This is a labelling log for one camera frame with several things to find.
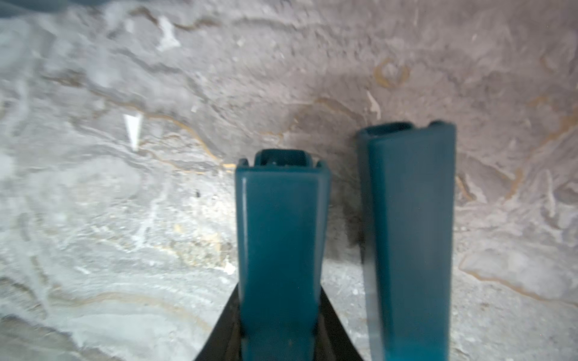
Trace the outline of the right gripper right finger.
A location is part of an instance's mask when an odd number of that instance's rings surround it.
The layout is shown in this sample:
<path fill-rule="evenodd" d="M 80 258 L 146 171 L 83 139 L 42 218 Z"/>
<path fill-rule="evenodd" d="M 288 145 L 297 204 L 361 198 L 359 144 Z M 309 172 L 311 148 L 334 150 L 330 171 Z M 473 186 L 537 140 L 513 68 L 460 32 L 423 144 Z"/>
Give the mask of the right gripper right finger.
<path fill-rule="evenodd" d="M 315 331 L 315 361 L 363 361 L 322 289 Z"/>

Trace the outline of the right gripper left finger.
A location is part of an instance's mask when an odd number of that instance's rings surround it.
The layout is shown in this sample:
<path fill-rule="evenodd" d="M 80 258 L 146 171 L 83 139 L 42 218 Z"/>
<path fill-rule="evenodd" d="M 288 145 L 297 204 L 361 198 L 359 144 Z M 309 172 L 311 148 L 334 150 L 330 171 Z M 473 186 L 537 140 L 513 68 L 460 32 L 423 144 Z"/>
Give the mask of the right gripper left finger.
<path fill-rule="evenodd" d="M 241 360 L 242 327 L 239 318 L 239 291 L 235 286 L 215 327 L 195 361 Z"/>

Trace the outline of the teal pruning pliers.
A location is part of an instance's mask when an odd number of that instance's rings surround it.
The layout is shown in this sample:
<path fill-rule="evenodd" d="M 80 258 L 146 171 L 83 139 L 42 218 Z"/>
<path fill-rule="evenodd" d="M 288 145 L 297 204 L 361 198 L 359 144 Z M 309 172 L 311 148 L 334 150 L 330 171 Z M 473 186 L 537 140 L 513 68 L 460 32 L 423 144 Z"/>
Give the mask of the teal pruning pliers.
<path fill-rule="evenodd" d="M 356 140 L 371 356 L 447 360 L 456 127 L 385 123 Z"/>
<path fill-rule="evenodd" d="M 311 360 L 331 172 L 303 150 L 266 149 L 235 174 L 242 359 Z"/>

